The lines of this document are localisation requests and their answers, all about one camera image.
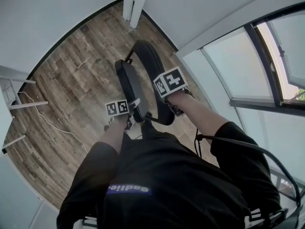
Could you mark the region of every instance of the window pane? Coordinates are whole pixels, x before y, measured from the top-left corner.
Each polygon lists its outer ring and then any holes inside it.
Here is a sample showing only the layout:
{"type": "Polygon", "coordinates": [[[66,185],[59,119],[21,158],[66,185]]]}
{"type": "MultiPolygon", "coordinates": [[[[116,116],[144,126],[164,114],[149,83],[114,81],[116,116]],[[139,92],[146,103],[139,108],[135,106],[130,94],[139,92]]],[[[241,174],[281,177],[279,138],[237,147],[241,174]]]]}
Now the window pane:
{"type": "Polygon", "coordinates": [[[261,60],[244,28],[206,45],[203,53],[232,97],[273,100],[261,60]]]}
{"type": "Polygon", "coordinates": [[[277,72],[284,102],[305,104],[305,15],[283,16],[257,26],[277,72]]]}

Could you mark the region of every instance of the white cable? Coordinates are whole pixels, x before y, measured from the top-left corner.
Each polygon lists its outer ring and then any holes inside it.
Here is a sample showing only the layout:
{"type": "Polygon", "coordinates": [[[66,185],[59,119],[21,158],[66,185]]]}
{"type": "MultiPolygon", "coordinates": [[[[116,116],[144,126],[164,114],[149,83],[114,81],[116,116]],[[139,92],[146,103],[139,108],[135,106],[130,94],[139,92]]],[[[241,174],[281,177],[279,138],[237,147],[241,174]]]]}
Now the white cable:
{"type": "MultiPolygon", "coordinates": [[[[19,93],[19,94],[26,94],[27,97],[30,98],[30,99],[33,101],[33,103],[35,102],[34,99],[32,99],[26,92],[18,92],[18,93],[19,93]]],[[[38,114],[41,115],[41,116],[44,118],[44,120],[45,120],[50,126],[54,127],[56,130],[59,130],[60,132],[72,134],[77,140],[79,140],[79,139],[76,137],[76,135],[74,135],[72,132],[66,132],[66,131],[60,130],[60,129],[58,129],[57,127],[53,126],[51,123],[48,122],[48,120],[46,119],[46,117],[44,117],[44,116],[38,111],[37,107],[36,107],[36,106],[34,106],[34,107],[36,108],[38,114]]],[[[85,148],[86,152],[88,153],[88,150],[87,150],[87,148],[86,148],[86,145],[85,145],[81,140],[79,140],[79,141],[84,145],[84,148],[85,148]]]]}

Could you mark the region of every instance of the wooden floor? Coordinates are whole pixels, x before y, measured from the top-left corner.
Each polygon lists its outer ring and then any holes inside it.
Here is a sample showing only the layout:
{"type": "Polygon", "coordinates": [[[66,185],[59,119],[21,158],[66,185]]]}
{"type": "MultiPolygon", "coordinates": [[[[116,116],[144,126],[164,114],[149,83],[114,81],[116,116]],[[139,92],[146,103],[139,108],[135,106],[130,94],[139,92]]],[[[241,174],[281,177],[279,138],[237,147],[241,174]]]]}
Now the wooden floor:
{"type": "MultiPolygon", "coordinates": [[[[173,48],[143,15],[136,30],[122,20],[120,3],[100,13],[69,36],[35,72],[32,79],[37,84],[28,84],[24,91],[35,101],[49,101],[48,105],[39,106],[38,110],[52,125],[73,132],[90,149],[109,121],[104,104],[124,98],[114,62],[124,59],[138,39],[153,44],[166,70],[180,65],[173,48]]],[[[136,56],[133,58],[150,110],[155,116],[156,105],[148,75],[136,56]]],[[[205,102],[188,75],[187,80],[196,97],[205,102]]],[[[20,98],[24,103],[31,102],[25,94],[21,94],[20,98]]],[[[72,135],[48,125],[34,107],[13,110],[12,114],[16,118],[6,143],[22,134],[26,138],[7,148],[8,154],[28,182],[59,208],[77,168],[86,156],[85,149],[72,135]]],[[[171,126],[155,127],[175,134],[184,145],[194,150],[196,129],[186,116],[176,118],[171,126]]],[[[139,124],[129,133],[131,138],[140,134],[139,124]]],[[[202,150],[205,160],[217,164],[208,145],[202,150]]]]}

